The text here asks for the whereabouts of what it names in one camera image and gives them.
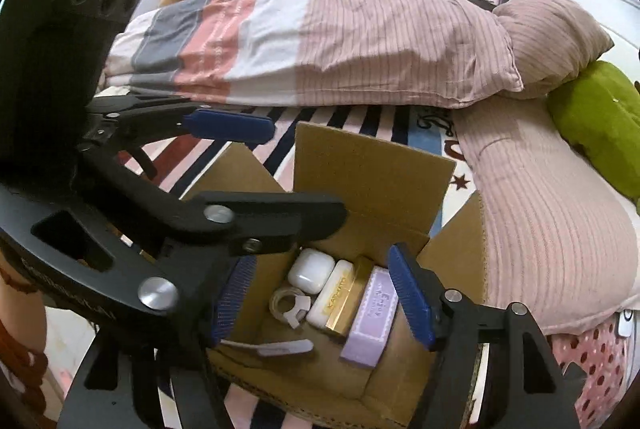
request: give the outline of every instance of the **box flap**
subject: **box flap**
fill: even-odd
[[[340,398],[359,400],[362,397],[371,376],[371,369],[357,367],[341,359],[344,343],[328,333],[305,322],[296,330],[292,330],[271,315],[266,315],[256,342],[273,343],[300,339],[313,342],[313,351],[304,355],[264,359],[263,367],[289,379],[291,383],[312,382],[315,388],[331,392]]]
[[[457,288],[476,304],[486,298],[486,251],[478,191],[427,243],[416,261],[433,270],[445,288]]]
[[[253,369],[209,350],[209,361],[223,377],[283,411],[335,429],[398,429],[361,402],[336,396],[312,383],[294,382],[268,369]]]
[[[190,199],[201,191],[284,192],[251,150],[244,144],[236,143],[230,144],[215,164],[203,173],[185,199]],[[258,256],[255,277],[242,301],[242,308],[229,337],[231,340],[254,342],[260,329],[260,320],[268,310],[266,305],[269,298],[286,278],[293,260],[293,252]]]
[[[294,190],[340,197],[348,210],[429,232],[455,162],[374,137],[300,122]]]
[[[433,270],[446,288],[461,290],[477,304],[484,302],[486,257],[478,192],[427,243],[416,261],[422,268]],[[408,424],[428,382],[434,356],[414,339],[399,307],[385,353],[367,384],[363,403],[396,423]]]
[[[359,255],[365,255],[376,265],[386,266],[386,255],[394,243],[404,241],[411,254],[417,255],[428,240],[429,236],[424,232],[379,221],[372,216],[350,213],[338,232],[311,245],[336,259],[353,263]]]

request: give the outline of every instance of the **bracelet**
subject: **bracelet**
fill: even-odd
[[[38,287],[34,286],[30,283],[20,283],[15,281],[9,273],[0,266],[0,277],[6,283],[7,286],[13,288],[17,292],[21,292],[23,294],[35,294],[38,291]]]

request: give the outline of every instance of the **pink striped pillow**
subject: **pink striped pillow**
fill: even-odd
[[[635,305],[634,206],[572,151],[544,100],[494,96],[453,119],[484,205],[487,303],[522,301],[543,332],[575,334]]]
[[[510,0],[494,9],[513,43],[524,90],[500,94],[533,99],[575,79],[613,41],[591,14],[571,0]]]

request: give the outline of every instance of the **white plastic clip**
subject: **white plastic clip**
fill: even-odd
[[[623,310],[618,313],[618,328],[616,331],[619,337],[631,337],[634,332],[633,310]]]
[[[295,330],[300,326],[298,314],[300,312],[306,314],[310,309],[311,298],[308,295],[296,295],[296,303],[293,305],[293,308],[288,312],[283,313],[282,316],[287,320],[289,326]]]

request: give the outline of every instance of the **bed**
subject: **bed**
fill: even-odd
[[[452,16],[476,10],[471,11],[463,4],[460,7],[459,2],[456,2],[459,6],[457,11],[446,15],[449,24],[442,28],[446,32],[443,40],[449,44],[449,49],[445,45],[442,51],[444,53],[438,53],[438,48],[427,40],[425,43],[411,45],[412,38],[398,29],[395,29],[393,41],[388,41],[388,35],[381,31],[383,28],[395,27],[390,21],[385,21],[379,31],[369,31],[371,37],[384,37],[385,42],[362,41],[357,34],[363,23],[355,20],[348,23],[348,34],[338,38],[338,43],[343,46],[341,50],[332,50],[327,44],[308,42],[303,22],[306,6],[301,6],[301,0],[288,1],[288,15],[276,13],[275,17],[274,0],[242,0],[242,3],[236,2],[235,6],[227,5],[225,8],[230,9],[231,14],[226,14],[225,19],[212,22],[207,30],[198,28],[196,21],[189,21],[189,16],[211,12],[202,2],[187,3],[186,5],[195,5],[196,8],[183,13],[185,19],[175,21],[175,16],[165,14],[169,18],[166,22],[177,22],[178,26],[166,28],[160,35],[149,34],[148,31],[152,25],[155,30],[161,29],[162,14],[149,13],[138,18],[114,44],[106,67],[106,81],[110,85],[106,93],[114,94],[131,89],[152,94],[178,93],[218,104],[241,106],[247,113],[271,117],[276,122],[276,136],[270,143],[252,146],[252,149],[286,190],[291,189],[293,131],[300,120],[376,136],[453,159],[456,170],[442,210],[431,231],[432,234],[437,232],[476,189],[471,168],[456,136],[454,122],[458,112],[454,113],[452,120],[450,112],[443,110],[441,106],[462,108],[499,90],[521,91],[518,82],[510,78],[513,63],[492,67],[483,65],[480,59],[476,59],[478,62],[473,66],[468,63],[469,57],[478,54],[478,51],[470,53],[455,48],[469,40]],[[587,8],[614,38],[616,46],[605,58],[617,64],[630,78],[640,78],[636,62],[640,39],[638,31],[632,29],[633,19],[628,18],[629,13],[637,15],[637,0],[614,0],[618,6],[626,5],[625,10],[619,12],[610,12],[610,6],[602,0],[597,3],[593,3],[595,0],[576,1]],[[385,0],[378,4],[393,2],[394,0]],[[331,14],[335,10],[331,0],[315,4],[316,12],[311,12],[312,15],[326,16],[326,12]],[[410,20],[414,16],[412,13],[416,11],[415,7],[409,6],[404,18]],[[268,29],[261,28],[258,21],[241,19],[242,16],[255,16],[254,12],[268,16],[271,20]],[[442,13],[436,12],[429,18],[432,22],[437,22],[442,16]],[[349,21],[348,16],[345,18],[335,15],[333,21],[320,19],[321,22],[316,22],[316,25],[324,26],[325,34],[335,38],[340,19]],[[467,24],[472,24],[471,27],[475,19],[489,20],[483,14],[467,14],[465,19]],[[491,27],[491,20],[479,25],[485,32]],[[188,37],[193,37],[190,34],[194,30],[200,33],[198,41],[188,41]],[[430,34],[434,34],[435,30],[432,29]],[[271,36],[276,37],[276,40],[265,44],[265,38]],[[499,32],[491,33],[489,37],[494,47],[495,42],[500,41]],[[223,46],[229,41],[235,42],[238,48],[231,57],[225,57],[222,55],[226,51]],[[408,51],[410,55],[398,56],[388,46],[398,42],[405,45],[404,52]],[[482,44],[476,46],[485,49],[486,42],[487,36],[483,36]],[[300,57],[301,48],[307,55],[303,59]],[[358,48],[361,50],[356,61],[353,57],[343,55],[344,51],[353,52]],[[484,57],[490,56],[486,50],[483,52]],[[447,59],[447,53],[452,57],[447,61],[448,66],[445,66],[442,61]],[[210,66],[206,66],[207,56],[214,60]],[[318,59],[325,63],[324,66],[330,66],[330,69],[318,70]],[[407,67],[412,64],[419,66],[418,71],[407,73]],[[347,74],[351,76],[358,71],[364,71],[367,80],[373,78],[375,84],[367,86],[364,85],[364,80],[351,78],[353,84],[348,88],[333,85],[332,81],[343,80]],[[396,86],[391,89],[384,86],[382,81],[385,78],[392,79]],[[450,88],[444,93],[438,93],[430,84],[437,78],[447,82],[465,80],[468,85],[462,93],[451,92]],[[490,80],[489,88],[482,86],[480,82],[487,78]],[[421,80],[424,84],[412,85],[410,82],[415,80]],[[322,84],[322,91],[319,91],[318,81]],[[253,104],[251,107],[247,107],[247,99]],[[428,99],[428,104],[433,105],[415,105],[417,102],[425,102],[425,99]],[[183,196],[224,149],[224,143],[197,140],[189,136],[145,147],[158,168],[155,183],[176,196]],[[137,162],[126,156],[122,162],[130,170],[142,172]],[[587,387],[576,404],[583,427],[599,427],[638,372],[640,358],[636,341],[640,339],[640,330],[635,327],[630,338],[622,339],[616,336],[616,322],[615,314],[601,316],[588,330],[574,331],[567,335],[553,332],[556,334],[549,336],[559,364],[567,365],[574,360],[589,374]],[[50,356],[50,359],[52,366],[55,366],[55,356]],[[606,369],[606,373],[600,372],[600,367]],[[71,375],[74,372],[64,365],[59,368]],[[481,405],[482,380],[478,384],[474,397],[476,412]],[[236,385],[229,385],[221,380],[221,387],[226,391],[225,404],[236,427],[258,427],[264,424],[269,427],[311,426],[310,422],[281,412]],[[168,427],[179,427],[175,412],[172,413],[171,403],[164,399],[164,405]]]

